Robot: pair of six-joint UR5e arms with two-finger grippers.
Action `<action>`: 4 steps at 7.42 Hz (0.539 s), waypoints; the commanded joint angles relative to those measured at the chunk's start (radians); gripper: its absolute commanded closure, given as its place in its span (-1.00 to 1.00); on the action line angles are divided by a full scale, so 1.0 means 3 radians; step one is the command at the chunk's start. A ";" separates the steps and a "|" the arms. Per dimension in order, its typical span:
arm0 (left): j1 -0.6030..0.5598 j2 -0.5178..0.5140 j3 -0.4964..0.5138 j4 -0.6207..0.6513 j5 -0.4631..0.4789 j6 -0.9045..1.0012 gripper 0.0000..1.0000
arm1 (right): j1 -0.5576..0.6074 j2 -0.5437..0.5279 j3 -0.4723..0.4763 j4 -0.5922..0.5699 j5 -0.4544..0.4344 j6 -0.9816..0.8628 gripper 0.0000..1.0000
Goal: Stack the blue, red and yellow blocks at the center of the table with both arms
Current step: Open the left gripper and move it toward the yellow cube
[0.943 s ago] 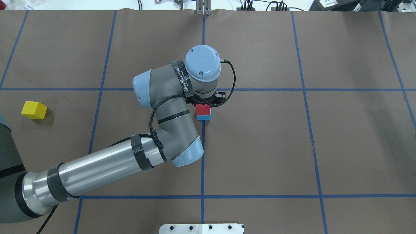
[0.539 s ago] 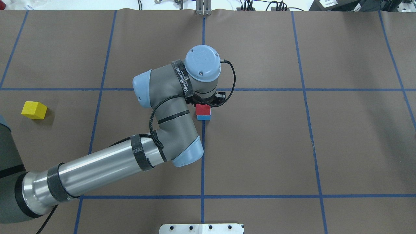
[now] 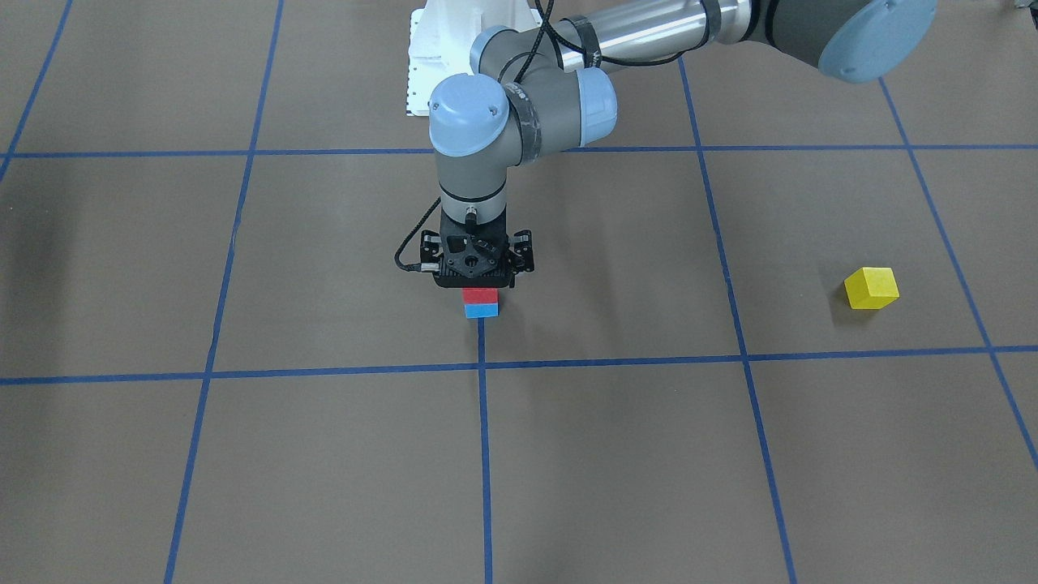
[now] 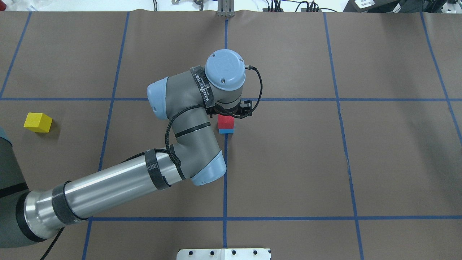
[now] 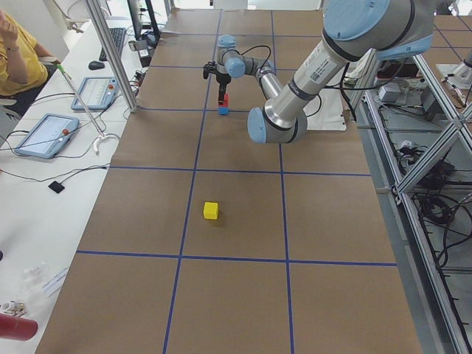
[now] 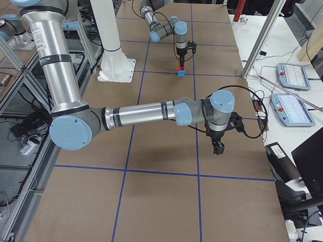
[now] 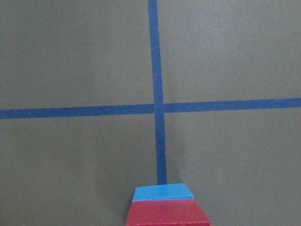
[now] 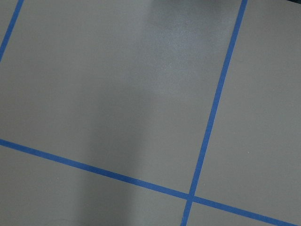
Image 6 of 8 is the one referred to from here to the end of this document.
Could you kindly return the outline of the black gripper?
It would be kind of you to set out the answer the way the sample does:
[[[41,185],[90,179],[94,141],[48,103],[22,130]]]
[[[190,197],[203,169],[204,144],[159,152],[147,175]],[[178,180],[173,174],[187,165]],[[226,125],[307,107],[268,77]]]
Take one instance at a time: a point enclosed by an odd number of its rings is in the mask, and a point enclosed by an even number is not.
[[[211,143],[213,146],[213,153],[214,154],[223,154],[225,150],[225,145],[221,142],[221,138],[223,137],[227,128],[224,128],[221,131],[216,131],[210,127],[206,127],[206,136],[211,138]]]
[[[179,65],[178,68],[182,69],[185,66],[185,55],[187,54],[187,48],[178,48],[176,47],[176,54],[179,57]]]

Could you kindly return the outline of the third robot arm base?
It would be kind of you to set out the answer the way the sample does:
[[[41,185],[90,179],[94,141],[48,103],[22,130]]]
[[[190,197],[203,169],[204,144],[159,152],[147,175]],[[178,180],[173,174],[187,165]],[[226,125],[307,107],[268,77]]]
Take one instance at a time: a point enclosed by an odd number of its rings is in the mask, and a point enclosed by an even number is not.
[[[12,50],[32,51],[35,48],[32,34],[26,30],[15,14],[1,16],[1,38],[9,42]]]

